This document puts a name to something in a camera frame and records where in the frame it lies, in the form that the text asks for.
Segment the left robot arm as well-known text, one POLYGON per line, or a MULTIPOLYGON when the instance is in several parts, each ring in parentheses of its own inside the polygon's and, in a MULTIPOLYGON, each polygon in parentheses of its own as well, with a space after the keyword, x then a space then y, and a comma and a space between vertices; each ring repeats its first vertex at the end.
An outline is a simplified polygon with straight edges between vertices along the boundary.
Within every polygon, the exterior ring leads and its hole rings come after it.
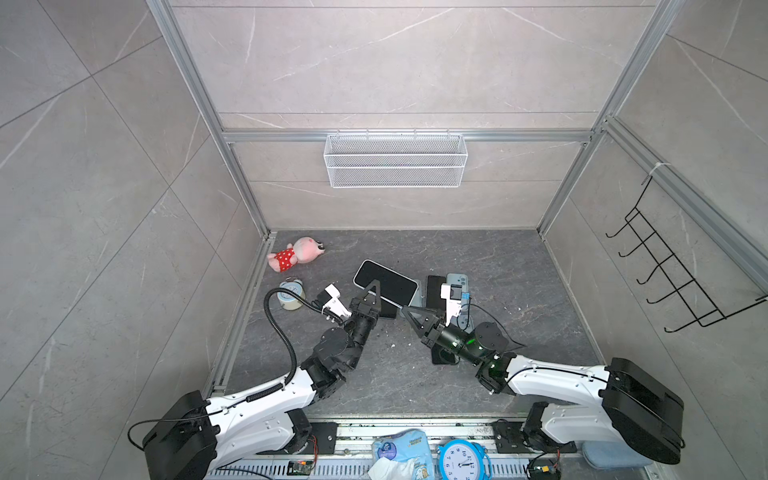
POLYGON ((203 479, 213 470, 257 453, 296 453, 312 426, 305 408, 346 381, 362 356, 381 312, 381 285, 373 280, 349 302, 349 316, 326 330, 303 362, 293 348, 287 374, 234 394, 181 396, 137 448, 152 479, 203 479))

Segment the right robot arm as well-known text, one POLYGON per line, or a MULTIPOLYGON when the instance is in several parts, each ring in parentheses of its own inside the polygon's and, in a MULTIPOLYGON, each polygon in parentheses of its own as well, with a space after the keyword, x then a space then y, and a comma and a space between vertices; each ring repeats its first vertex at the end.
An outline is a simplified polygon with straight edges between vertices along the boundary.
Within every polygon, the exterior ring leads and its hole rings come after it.
POLYGON ((539 397, 523 426, 532 447, 611 442, 657 463, 680 462, 684 402, 631 360, 615 357, 595 366, 544 362, 513 352, 494 322, 467 332, 436 310, 404 307, 401 313, 423 344, 477 366, 479 383, 491 393, 539 397))

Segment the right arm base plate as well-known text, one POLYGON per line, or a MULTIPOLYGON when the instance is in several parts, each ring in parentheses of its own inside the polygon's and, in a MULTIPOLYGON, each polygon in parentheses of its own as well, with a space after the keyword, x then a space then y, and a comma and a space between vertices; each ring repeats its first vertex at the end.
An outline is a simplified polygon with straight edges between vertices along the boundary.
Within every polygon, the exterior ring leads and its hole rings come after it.
POLYGON ((577 453, 574 442, 560 444, 541 430, 522 421, 499 419, 491 423, 496 451, 500 454, 523 453, 577 453))

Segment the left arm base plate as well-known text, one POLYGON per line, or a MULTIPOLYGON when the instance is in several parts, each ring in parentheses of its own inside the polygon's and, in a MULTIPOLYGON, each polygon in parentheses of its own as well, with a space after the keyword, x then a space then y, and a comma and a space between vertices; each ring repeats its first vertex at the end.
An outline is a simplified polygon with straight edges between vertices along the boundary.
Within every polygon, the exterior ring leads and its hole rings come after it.
POLYGON ((335 422, 312 422, 308 428, 300 429, 281 453, 331 455, 335 452, 338 427, 335 422))

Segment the light case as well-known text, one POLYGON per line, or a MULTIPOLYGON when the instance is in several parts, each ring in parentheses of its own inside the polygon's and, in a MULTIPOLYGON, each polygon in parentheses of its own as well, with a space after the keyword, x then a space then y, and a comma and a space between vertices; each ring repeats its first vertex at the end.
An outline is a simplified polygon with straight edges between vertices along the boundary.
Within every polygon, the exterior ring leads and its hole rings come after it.
POLYGON ((446 300, 459 301, 470 298, 469 280, 464 274, 450 273, 446 276, 446 283, 441 288, 441 295, 446 300))
POLYGON ((417 283, 417 288, 415 290, 414 296, 411 299, 409 305, 412 307, 424 307, 425 306, 425 294, 422 288, 422 284, 420 282, 417 283))

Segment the phone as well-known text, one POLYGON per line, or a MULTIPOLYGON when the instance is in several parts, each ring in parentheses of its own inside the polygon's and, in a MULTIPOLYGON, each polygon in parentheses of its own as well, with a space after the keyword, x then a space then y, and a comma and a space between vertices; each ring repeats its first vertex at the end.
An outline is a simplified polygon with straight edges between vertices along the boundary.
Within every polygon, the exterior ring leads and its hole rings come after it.
POLYGON ((357 287, 365 289, 373 281, 380 283, 382 299, 398 308, 409 306, 419 292, 417 281, 373 260, 366 259, 355 273, 353 283, 357 287))
POLYGON ((380 318, 396 319, 398 315, 398 308, 388 302, 381 304, 380 318))
POLYGON ((446 300, 441 296, 441 288, 446 283, 445 276, 429 275, 426 282, 425 307, 441 312, 446 311, 446 300))
POLYGON ((432 351, 431 361, 433 365, 455 365, 457 362, 454 354, 443 350, 432 351))

